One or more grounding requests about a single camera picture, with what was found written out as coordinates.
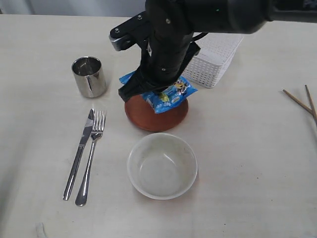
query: black cable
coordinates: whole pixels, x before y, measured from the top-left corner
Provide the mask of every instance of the black cable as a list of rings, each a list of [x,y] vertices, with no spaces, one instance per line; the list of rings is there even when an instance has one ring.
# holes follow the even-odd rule
[[[199,35],[193,37],[192,41],[200,40],[201,38],[205,37],[208,33],[200,33]]]

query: fork handle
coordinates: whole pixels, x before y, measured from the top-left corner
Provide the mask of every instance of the fork handle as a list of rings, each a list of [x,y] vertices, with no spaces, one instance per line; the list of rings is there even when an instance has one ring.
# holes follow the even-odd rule
[[[71,171],[70,171],[70,174],[68,177],[67,185],[66,185],[66,188],[64,191],[63,200],[65,200],[65,201],[67,201],[69,199],[71,191],[73,189],[75,178],[76,178],[78,167],[79,167],[79,163],[80,163],[80,159],[81,159],[81,156],[83,155],[83,152],[84,152],[84,148],[85,148],[85,146],[81,146],[81,145],[78,146],[77,153],[76,153],[76,156],[74,159],[74,163],[73,163],[73,166],[71,167]]]
[[[91,149],[90,149],[90,153],[89,153],[89,159],[87,162],[85,174],[84,174],[83,180],[81,182],[80,189],[78,191],[77,198],[75,201],[75,204],[77,206],[84,206],[87,202],[90,170],[91,170],[91,164],[93,162],[93,156],[94,156],[94,152],[95,152],[96,143],[97,143],[97,140],[93,140],[93,142],[91,144]]]

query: bowl rim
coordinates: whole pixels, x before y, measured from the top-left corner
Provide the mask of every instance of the bowl rim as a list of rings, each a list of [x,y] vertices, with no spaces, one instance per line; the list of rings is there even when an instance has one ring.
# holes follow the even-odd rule
[[[148,140],[149,138],[152,138],[152,137],[162,137],[162,136],[171,136],[171,137],[174,137],[180,141],[182,141],[183,143],[185,143],[185,145],[190,149],[190,151],[192,152],[192,155],[193,155],[193,159],[195,160],[195,173],[194,173],[194,176],[193,178],[190,180],[190,182],[188,183],[188,185],[183,189],[181,190],[180,192],[174,194],[174,195],[170,195],[170,196],[156,196],[156,195],[152,195],[146,191],[144,191],[143,189],[141,189],[137,184],[136,182],[133,180],[133,177],[132,177],[132,172],[130,170],[130,162],[131,162],[131,156],[133,154],[133,152],[136,150],[136,148],[138,148],[141,144],[144,143],[145,140]],[[159,132],[159,133],[153,133],[153,134],[150,134],[150,135],[147,135],[147,136],[144,136],[141,140],[139,140],[131,149],[130,153],[129,153],[129,156],[128,156],[128,160],[127,160],[127,171],[128,171],[128,176],[129,176],[129,179],[130,179],[130,182],[132,183],[132,185],[135,187],[136,190],[138,190],[141,194],[143,194],[144,196],[146,197],[149,197],[149,198],[152,198],[152,199],[155,199],[155,200],[169,200],[169,199],[174,199],[174,198],[177,198],[181,195],[183,195],[184,193],[186,193],[194,184],[195,180],[196,180],[196,177],[197,177],[197,173],[198,173],[198,162],[197,162],[197,158],[196,158],[196,155],[194,153],[194,150],[192,149],[192,147],[185,141],[183,140],[182,138],[176,136],[176,135],[172,135],[172,134],[169,134],[169,133],[165,133],[165,132]]]

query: snack package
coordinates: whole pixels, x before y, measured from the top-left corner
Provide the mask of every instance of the snack package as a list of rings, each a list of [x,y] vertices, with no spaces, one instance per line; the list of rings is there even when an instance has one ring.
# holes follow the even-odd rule
[[[122,84],[126,84],[134,72],[120,78]],[[143,99],[154,109],[155,113],[164,113],[178,107],[189,95],[197,91],[183,76],[167,89],[159,94],[147,92],[142,94]]]

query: white bowl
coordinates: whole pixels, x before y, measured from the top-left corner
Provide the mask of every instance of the white bowl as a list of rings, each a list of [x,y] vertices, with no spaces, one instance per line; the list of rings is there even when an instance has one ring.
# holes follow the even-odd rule
[[[184,194],[193,185],[198,165],[192,148],[184,140],[155,133],[133,147],[127,169],[131,183],[140,193],[168,200]]]

